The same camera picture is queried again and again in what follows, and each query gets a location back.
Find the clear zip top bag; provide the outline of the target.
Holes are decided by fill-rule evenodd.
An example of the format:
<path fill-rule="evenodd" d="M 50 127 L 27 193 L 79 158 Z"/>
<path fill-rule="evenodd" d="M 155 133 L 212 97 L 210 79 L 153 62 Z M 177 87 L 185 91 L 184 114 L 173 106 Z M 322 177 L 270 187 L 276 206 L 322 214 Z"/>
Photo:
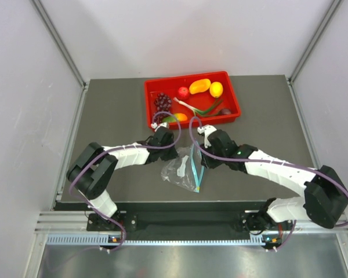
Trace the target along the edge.
<path fill-rule="evenodd" d="M 190 147 L 179 148 L 177 152 L 178 157 L 162 168 L 162 180 L 190 192 L 199 193 L 205 173 L 205 167 L 201 164 L 201 151 L 191 144 Z"/>

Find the yellow fake lemon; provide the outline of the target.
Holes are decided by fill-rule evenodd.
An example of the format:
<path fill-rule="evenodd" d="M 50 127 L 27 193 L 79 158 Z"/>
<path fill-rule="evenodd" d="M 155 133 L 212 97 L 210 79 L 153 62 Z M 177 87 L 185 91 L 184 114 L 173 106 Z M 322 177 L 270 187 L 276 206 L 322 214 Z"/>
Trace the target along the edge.
<path fill-rule="evenodd" d="M 220 82 L 212 82 L 209 93 L 213 98 L 219 98 L 223 94 L 223 85 Z"/>

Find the yellow fake corn cob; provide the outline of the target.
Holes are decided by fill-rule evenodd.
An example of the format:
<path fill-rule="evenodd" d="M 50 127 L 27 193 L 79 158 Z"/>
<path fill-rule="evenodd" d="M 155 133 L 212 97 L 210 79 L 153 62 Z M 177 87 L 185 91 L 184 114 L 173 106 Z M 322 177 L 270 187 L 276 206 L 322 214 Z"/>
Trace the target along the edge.
<path fill-rule="evenodd" d="M 211 81 L 209 79 L 200 79 L 197 81 L 194 81 L 190 87 L 189 92 L 190 94 L 198 94 L 206 92 L 211 86 Z"/>

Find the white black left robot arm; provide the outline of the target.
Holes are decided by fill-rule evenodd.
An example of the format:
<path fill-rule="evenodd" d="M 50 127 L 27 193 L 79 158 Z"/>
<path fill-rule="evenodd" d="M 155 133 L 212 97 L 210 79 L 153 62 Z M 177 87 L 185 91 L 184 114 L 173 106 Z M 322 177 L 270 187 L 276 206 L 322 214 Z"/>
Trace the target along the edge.
<path fill-rule="evenodd" d="M 148 139 L 129 145 L 103 147 L 96 142 L 90 143 L 69 168 L 66 177 L 91 208 L 98 212 L 100 223 L 112 230 L 120 222 L 117 205 L 107 192 L 114 171 L 176 157 L 173 131 L 160 126 Z"/>

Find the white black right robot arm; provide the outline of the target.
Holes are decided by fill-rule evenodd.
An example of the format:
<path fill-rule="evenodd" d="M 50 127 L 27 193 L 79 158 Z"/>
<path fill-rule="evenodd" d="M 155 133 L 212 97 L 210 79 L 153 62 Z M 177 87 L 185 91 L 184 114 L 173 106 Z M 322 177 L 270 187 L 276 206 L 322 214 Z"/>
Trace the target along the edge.
<path fill-rule="evenodd" d="M 336 226 L 348 205 L 348 191 L 333 168 L 307 168 L 276 159 L 254 146 L 237 145 L 225 131 L 211 125 L 197 130 L 204 138 L 201 163 L 207 169 L 225 164 L 297 194 L 288 199 L 266 200 L 258 212 L 246 219 L 249 229 L 273 229 L 290 220 L 307 220 L 326 229 Z"/>

